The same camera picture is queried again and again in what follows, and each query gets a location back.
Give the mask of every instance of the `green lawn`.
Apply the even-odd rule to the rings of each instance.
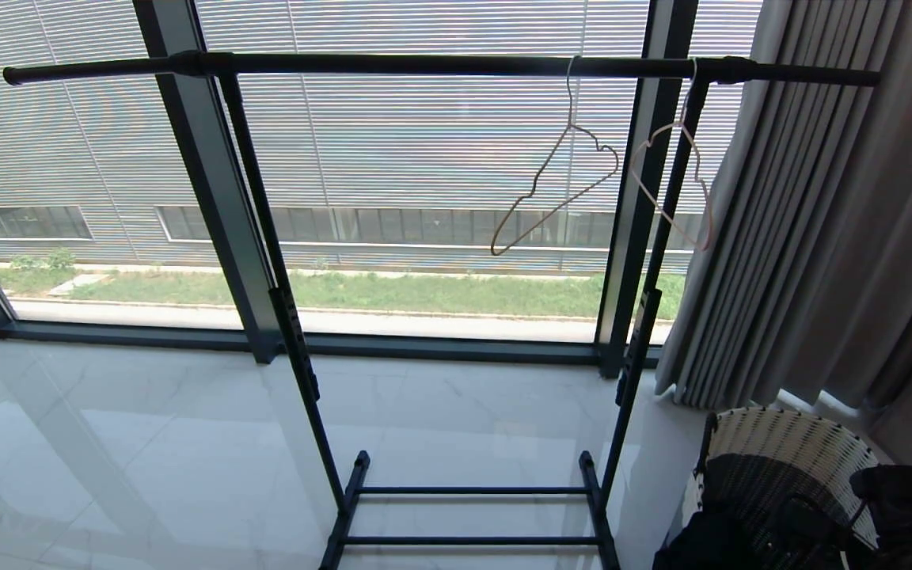
[[[71,269],[12,269],[0,268],[0,285],[16,295],[45,296],[55,285],[61,285],[76,275]]]
[[[301,307],[410,310],[430,313],[558,315],[596,317],[603,279],[444,277],[374,273],[291,275]],[[684,275],[662,275],[659,317],[678,312]],[[109,302],[233,304],[224,275],[203,273],[116,273],[108,281],[77,287],[73,299]]]

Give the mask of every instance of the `curtain fold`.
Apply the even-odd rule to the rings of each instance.
[[[713,183],[723,223],[692,260],[658,392],[884,405],[912,369],[912,3],[767,2],[752,57],[883,82],[746,85]]]

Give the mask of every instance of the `tile floor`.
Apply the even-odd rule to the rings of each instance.
[[[317,357],[345,480],[578,485],[618,410],[593,368]],[[640,389],[609,506],[622,565],[663,540],[702,412]],[[314,569],[332,496],[287,358],[0,342],[0,570]],[[365,499],[352,534],[587,534],[585,500]],[[593,569],[588,548],[348,548],[341,568]]]

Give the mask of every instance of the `horizontal siding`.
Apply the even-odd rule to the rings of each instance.
[[[759,2],[703,0],[694,55],[749,53]],[[640,0],[199,0],[207,46],[233,51],[640,54]],[[169,242],[157,205],[195,205],[149,78],[7,86],[5,65],[143,57],[127,0],[0,0],[0,206],[78,205],[94,241],[0,241],[0,260],[59,245],[82,262],[214,264],[210,243]],[[636,83],[572,79],[578,122],[623,150]],[[250,75],[242,90],[274,206],[504,209],[529,190],[568,111],[560,78]],[[713,86],[700,123],[712,180],[741,86]],[[571,135],[526,209],[548,209],[604,176],[613,159]],[[618,177],[573,203],[611,212]],[[679,210],[698,213],[686,183]],[[298,264],[416,270],[598,272],[606,253],[286,245]],[[668,256],[683,271],[687,255]]]

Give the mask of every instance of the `clothes rack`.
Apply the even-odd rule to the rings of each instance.
[[[619,378],[615,398],[619,405],[614,434],[603,479],[598,480],[594,459],[589,451],[579,456],[580,487],[372,487],[364,484],[371,465],[366,451],[358,453],[347,486],[341,484],[333,461],[333,451],[326,438],[325,425],[318,408],[318,383],[312,369],[304,332],[288,279],[287,266],[276,239],[276,227],[260,166],[249,133],[249,123],[238,83],[238,75],[246,73],[374,73],[424,75],[504,75],[504,76],[564,76],[569,58],[504,57],[503,55],[336,55],[336,54],[233,54],[228,51],[183,51],[163,58],[141,58],[97,61],[32,67],[7,67],[3,78],[12,86],[36,81],[80,79],[89,77],[153,75],[177,73],[195,77],[215,77],[220,84],[230,116],[231,127],[241,158],[241,168],[253,194],[258,230],[272,265],[272,284],[269,296],[275,307],[276,320],[283,335],[294,371],[298,390],[311,425],[312,434],[325,469],[326,479],[336,501],[336,523],[326,542],[320,570],[336,570],[347,545],[593,545],[604,570],[618,570],[618,553],[607,519],[607,502],[614,474],[624,444],[626,428],[638,379],[643,368],[649,333],[656,318],[659,290],[656,278],[663,253],[667,247],[670,224],[663,218],[656,228],[647,281],[644,283],[640,317],[631,336],[624,371]],[[693,60],[658,60],[642,58],[578,58],[573,63],[573,76],[580,77],[647,77],[693,78],[688,95],[688,112],[684,124],[694,136],[699,115],[705,104],[710,83],[740,83],[744,81],[799,81],[833,86],[876,86],[880,75],[864,70],[829,69],[793,65],[760,64],[747,58],[699,58]],[[663,212],[674,215],[685,176],[691,144],[681,137],[669,184],[663,201]],[[645,200],[643,195],[638,200]],[[586,498],[593,522],[592,537],[357,537],[350,534],[355,510],[362,495],[566,495]]]

